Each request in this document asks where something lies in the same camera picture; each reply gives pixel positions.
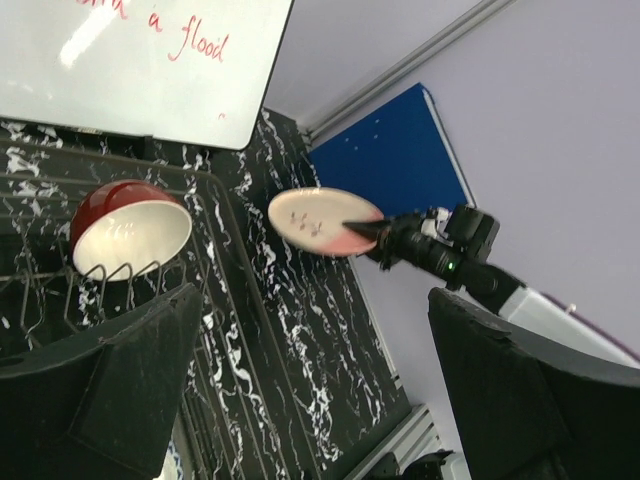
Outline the cream pink plate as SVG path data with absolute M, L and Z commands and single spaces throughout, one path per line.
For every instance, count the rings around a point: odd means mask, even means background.
M 324 256 L 363 254 L 376 245 L 346 228 L 345 222 L 371 222 L 384 218 L 374 204 L 350 192 L 328 187 L 286 190 L 269 203 L 268 218 L 287 243 Z

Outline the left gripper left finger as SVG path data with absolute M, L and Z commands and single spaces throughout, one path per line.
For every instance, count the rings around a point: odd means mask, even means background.
M 201 320 L 192 284 L 1 363 L 4 479 L 153 479 Z

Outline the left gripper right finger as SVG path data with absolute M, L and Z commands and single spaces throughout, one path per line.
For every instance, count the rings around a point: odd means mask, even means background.
M 474 479 L 636 479 L 639 372 L 441 288 L 429 323 Z

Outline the blue white patterned bowl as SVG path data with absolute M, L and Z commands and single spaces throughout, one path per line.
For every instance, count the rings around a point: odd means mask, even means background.
M 157 480 L 183 480 L 184 469 L 180 454 L 173 439 L 169 441 L 163 468 Z

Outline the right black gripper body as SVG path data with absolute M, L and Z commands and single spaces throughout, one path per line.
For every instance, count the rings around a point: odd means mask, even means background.
M 429 273 L 440 272 L 440 244 L 421 233 L 425 213 L 410 213 L 392 217 L 392 225 L 367 256 L 381 270 L 390 270 L 404 260 Z

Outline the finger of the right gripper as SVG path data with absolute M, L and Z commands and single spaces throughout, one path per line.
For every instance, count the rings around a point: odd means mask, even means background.
M 379 240 L 389 230 L 392 221 L 380 219 L 373 221 L 344 221 L 342 226 L 368 240 Z

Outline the red floral bowl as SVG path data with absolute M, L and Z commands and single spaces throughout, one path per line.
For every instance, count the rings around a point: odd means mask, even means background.
M 164 190 L 139 180 L 111 182 L 88 194 L 74 213 L 72 262 L 92 280 L 128 281 L 165 265 L 191 232 L 191 215 Z

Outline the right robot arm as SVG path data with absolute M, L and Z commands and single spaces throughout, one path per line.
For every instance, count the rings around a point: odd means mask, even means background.
M 367 254 L 383 270 L 405 261 L 446 283 L 464 289 L 502 319 L 582 353 L 637 368 L 639 355 L 570 309 L 487 262 L 500 223 L 469 205 L 431 208 L 375 221 L 345 221 L 343 226 L 374 242 Z

